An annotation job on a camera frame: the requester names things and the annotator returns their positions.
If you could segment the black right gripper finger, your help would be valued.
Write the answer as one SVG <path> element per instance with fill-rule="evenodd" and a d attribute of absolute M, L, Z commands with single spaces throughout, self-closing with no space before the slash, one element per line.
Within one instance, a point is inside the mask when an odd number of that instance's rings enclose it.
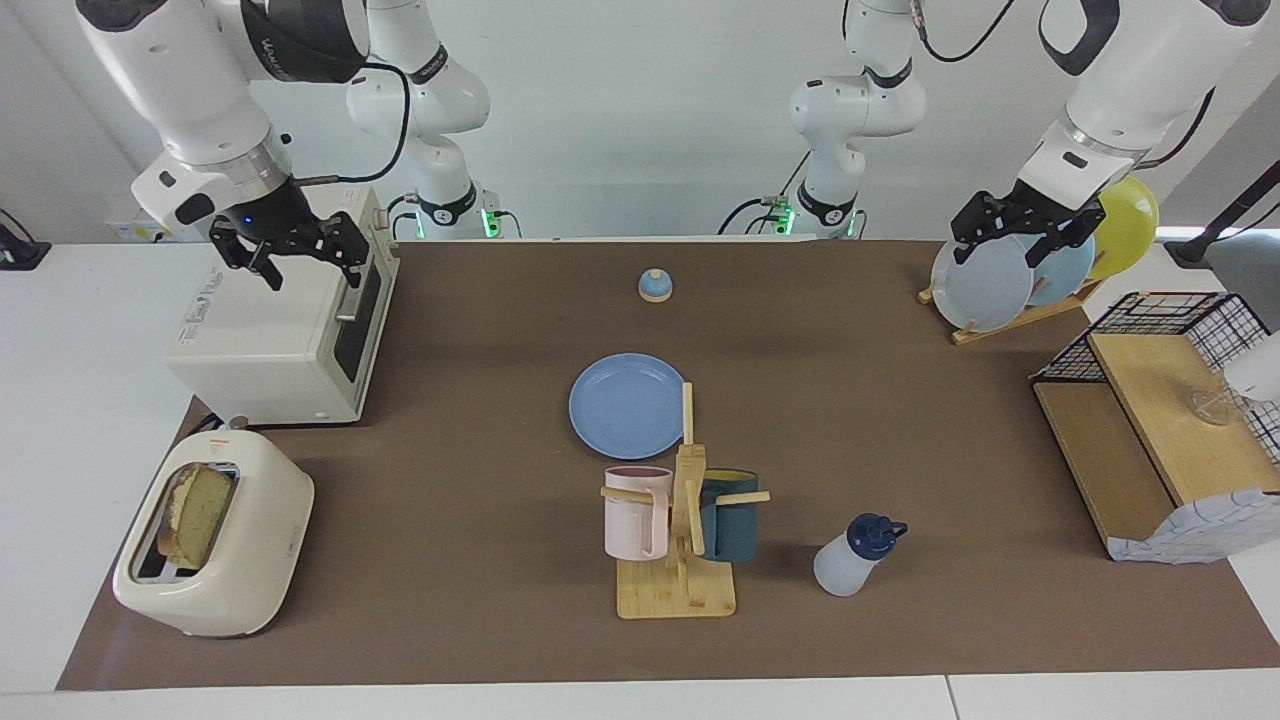
<path fill-rule="evenodd" d="M 284 278 L 271 260 L 269 243 L 250 242 L 246 246 L 244 238 L 234 228 L 211 228 L 210 242 L 228 268 L 248 270 L 271 291 L 282 290 Z"/>
<path fill-rule="evenodd" d="M 348 287 L 361 287 L 369 241 L 348 213 L 337 213 L 317 223 L 317 258 L 338 266 Z"/>

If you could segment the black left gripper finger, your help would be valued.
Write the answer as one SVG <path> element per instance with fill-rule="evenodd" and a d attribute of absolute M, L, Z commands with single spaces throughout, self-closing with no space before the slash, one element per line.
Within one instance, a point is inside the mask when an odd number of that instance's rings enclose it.
<path fill-rule="evenodd" d="M 1102 205 L 1085 205 L 1069 219 L 1041 222 L 1032 231 L 1033 234 L 1039 234 L 1039 240 L 1030 247 L 1030 268 L 1038 268 L 1047 256 L 1061 249 L 1080 247 L 1105 218 Z"/>
<path fill-rule="evenodd" d="M 1005 237 L 1006 202 L 992 193 L 974 193 L 952 219 L 955 263 L 966 263 L 973 252 L 989 240 Z"/>

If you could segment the toasted bread slice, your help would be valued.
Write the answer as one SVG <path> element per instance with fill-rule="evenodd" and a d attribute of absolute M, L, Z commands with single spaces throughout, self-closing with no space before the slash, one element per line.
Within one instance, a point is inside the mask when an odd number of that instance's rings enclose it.
<path fill-rule="evenodd" d="M 169 478 L 156 534 L 157 551 L 182 569 L 207 561 L 236 483 L 224 471 L 188 462 Z"/>

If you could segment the light blue plate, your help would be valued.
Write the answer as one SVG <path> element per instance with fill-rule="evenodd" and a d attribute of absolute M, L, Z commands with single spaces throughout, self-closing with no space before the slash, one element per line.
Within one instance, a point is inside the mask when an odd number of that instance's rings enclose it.
<path fill-rule="evenodd" d="M 1060 302 L 1075 293 L 1094 264 L 1096 241 L 1091 234 L 1079 247 L 1066 246 L 1050 254 L 1034 268 L 1032 307 Z"/>

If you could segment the yellow plate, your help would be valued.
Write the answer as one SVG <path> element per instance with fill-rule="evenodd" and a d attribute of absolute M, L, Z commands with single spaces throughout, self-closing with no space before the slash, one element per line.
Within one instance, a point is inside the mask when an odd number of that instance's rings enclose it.
<path fill-rule="evenodd" d="M 1106 213 L 1094 232 L 1094 263 L 1088 281 L 1103 281 L 1137 264 L 1155 242 L 1158 202 L 1151 190 L 1129 176 L 1100 195 Z"/>

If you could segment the pale grey plate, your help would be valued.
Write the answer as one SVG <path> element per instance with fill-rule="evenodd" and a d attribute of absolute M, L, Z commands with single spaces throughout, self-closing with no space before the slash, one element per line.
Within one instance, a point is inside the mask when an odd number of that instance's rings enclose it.
<path fill-rule="evenodd" d="M 941 315 L 959 329 L 997 331 L 1028 305 L 1036 272 L 1027 265 L 1025 249 L 1016 236 L 982 243 L 959 264 L 957 243 L 948 241 L 931 270 L 932 297 Z"/>

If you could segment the wooden plate rack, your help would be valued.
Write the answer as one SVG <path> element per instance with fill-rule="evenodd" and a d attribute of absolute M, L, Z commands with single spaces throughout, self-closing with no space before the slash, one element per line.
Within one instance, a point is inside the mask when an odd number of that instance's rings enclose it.
<path fill-rule="evenodd" d="M 982 332 L 974 331 L 973 323 L 970 322 L 964 328 L 952 332 L 950 334 L 950 342 L 952 345 L 966 345 L 978 340 L 1000 334 L 1005 331 L 1012 331 L 1023 325 L 1029 325 L 1036 322 L 1042 322 L 1051 316 L 1057 316 L 1075 307 L 1083 307 L 1084 301 L 1087 301 L 1088 297 L 1092 296 L 1098 290 L 1098 287 L 1101 287 L 1102 283 L 1103 281 L 1085 281 L 1074 293 L 1070 293 L 1066 299 L 1062 299 L 1055 304 L 1027 306 L 1009 324 L 995 331 L 982 331 Z"/>

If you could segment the round blue plate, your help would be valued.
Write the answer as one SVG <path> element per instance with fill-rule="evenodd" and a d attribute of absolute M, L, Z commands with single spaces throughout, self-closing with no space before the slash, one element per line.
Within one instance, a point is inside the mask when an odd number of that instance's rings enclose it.
<path fill-rule="evenodd" d="M 682 437 L 684 383 L 675 366 L 648 354 L 602 357 L 571 387 L 570 425 L 603 456 L 654 457 Z"/>

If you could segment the white toaster oven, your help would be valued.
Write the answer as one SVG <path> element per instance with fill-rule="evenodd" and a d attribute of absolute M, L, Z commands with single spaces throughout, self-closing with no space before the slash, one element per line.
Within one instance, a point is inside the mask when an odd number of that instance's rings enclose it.
<path fill-rule="evenodd" d="M 324 217 L 344 211 L 369 241 L 358 288 L 337 266 L 275 258 L 283 284 L 216 261 L 169 346 L 166 368 L 211 413 L 256 427 L 348 424 L 364 411 L 399 260 L 367 186 L 306 191 Z"/>

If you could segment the white power strip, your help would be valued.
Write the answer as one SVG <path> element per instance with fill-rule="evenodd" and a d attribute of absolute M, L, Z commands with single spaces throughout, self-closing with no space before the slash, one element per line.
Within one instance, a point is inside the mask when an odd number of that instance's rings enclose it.
<path fill-rule="evenodd" d="M 105 225 L 120 242 L 125 243 L 206 243 L 212 225 L 212 217 L 197 220 L 192 225 L 164 225 L 145 211 L 134 199 L 116 199 L 108 214 Z"/>

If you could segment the black tripod leg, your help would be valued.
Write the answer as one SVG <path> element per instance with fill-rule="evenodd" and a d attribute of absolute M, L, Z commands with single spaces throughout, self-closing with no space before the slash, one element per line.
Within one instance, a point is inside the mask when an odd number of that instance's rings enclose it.
<path fill-rule="evenodd" d="M 1277 158 L 1253 183 L 1236 196 L 1194 238 L 1164 242 L 1165 252 L 1184 269 L 1210 270 L 1206 259 L 1210 246 L 1220 241 L 1222 232 L 1240 220 L 1276 184 L 1280 184 L 1280 158 Z"/>

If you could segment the clear glass cup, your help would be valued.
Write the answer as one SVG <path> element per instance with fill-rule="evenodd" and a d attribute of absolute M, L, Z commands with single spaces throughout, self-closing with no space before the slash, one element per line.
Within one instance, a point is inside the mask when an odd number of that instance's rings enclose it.
<path fill-rule="evenodd" d="M 1215 386 L 1190 393 L 1194 415 L 1213 427 L 1229 427 L 1240 419 L 1236 396 L 1230 386 Z"/>

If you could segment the white rounded plastic object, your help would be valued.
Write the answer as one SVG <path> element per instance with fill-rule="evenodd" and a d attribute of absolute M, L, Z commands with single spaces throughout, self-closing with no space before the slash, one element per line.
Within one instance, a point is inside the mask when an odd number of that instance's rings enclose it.
<path fill-rule="evenodd" d="M 1280 332 L 1234 357 L 1222 368 L 1222 378 L 1244 400 L 1280 402 Z"/>

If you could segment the black stand foot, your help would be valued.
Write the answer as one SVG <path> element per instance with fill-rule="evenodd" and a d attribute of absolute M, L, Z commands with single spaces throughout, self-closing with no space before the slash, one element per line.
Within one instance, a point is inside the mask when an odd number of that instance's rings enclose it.
<path fill-rule="evenodd" d="M 0 270 L 33 270 L 52 245 L 36 240 L 26 225 L 0 206 Z"/>

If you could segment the cream two-slot toaster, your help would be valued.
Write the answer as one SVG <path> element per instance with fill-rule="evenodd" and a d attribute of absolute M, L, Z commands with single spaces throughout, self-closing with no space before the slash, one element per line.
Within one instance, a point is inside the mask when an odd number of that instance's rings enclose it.
<path fill-rule="evenodd" d="M 170 475 L 204 462 L 236 483 L 206 564 L 172 564 L 156 547 Z M 294 573 L 314 506 L 314 482 L 251 430 L 205 430 L 165 457 L 118 555 L 111 591 L 124 607 L 187 635 L 238 637 L 265 628 Z"/>

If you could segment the blue patterned white cloth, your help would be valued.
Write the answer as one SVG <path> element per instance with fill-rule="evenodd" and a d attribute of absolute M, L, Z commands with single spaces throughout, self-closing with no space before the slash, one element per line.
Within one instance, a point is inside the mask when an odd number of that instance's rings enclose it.
<path fill-rule="evenodd" d="M 1117 562 L 1207 564 L 1280 539 L 1280 495 L 1260 488 L 1199 498 L 1172 512 L 1146 539 L 1103 541 Z"/>

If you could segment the brown table mat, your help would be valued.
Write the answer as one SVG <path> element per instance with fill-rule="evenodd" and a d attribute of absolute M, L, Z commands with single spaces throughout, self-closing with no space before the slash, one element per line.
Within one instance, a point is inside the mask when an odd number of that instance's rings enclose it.
<path fill-rule="evenodd" d="M 955 347 L 927 242 L 407 243 L 364 419 L 271 430 L 316 486 L 289 593 L 211 641 L 104 588 L 59 687 L 599 682 L 1280 666 L 1228 562 L 1112 562 L 1027 379 L 1080 313 Z M 673 278 L 640 297 L 650 268 Z M 772 498 L 731 618 L 625 621 L 579 373 L 694 383 L 714 466 Z M 814 557 L 909 524 L 849 597 Z"/>

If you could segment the teal mug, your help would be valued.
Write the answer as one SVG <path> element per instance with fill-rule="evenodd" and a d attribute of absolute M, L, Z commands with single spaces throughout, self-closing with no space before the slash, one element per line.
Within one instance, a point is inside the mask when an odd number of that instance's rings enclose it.
<path fill-rule="evenodd" d="M 700 491 L 700 520 L 704 551 L 700 557 L 716 562 L 749 562 L 756 552 L 755 503 L 717 505 L 719 497 L 759 491 L 754 471 L 708 468 Z"/>

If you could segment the pink ribbed mug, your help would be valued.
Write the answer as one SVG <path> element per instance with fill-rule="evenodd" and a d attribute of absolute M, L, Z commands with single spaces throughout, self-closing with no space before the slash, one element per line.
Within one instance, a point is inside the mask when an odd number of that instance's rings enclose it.
<path fill-rule="evenodd" d="M 604 500 L 604 550 L 613 559 L 655 561 L 669 550 L 669 497 L 673 473 L 655 466 L 614 466 L 605 470 L 604 486 L 634 491 L 646 502 Z"/>

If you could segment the wooden mug tree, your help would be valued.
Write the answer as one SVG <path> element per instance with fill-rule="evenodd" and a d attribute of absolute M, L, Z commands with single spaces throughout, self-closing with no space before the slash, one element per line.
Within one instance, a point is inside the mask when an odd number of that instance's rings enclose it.
<path fill-rule="evenodd" d="M 660 557 L 616 560 L 616 611 L 623 620 L 727 618 L 737 609 L 732 566 L 707 557 L 701 523 L 707 451 L 694 441 L 692 397 L 692 383 L 685 382 L 684 436 L 671 492 L 600 488 L 607 501 L 649 509 L 650 537 L 664 530 L 667 538 L 667 552 Z"/>

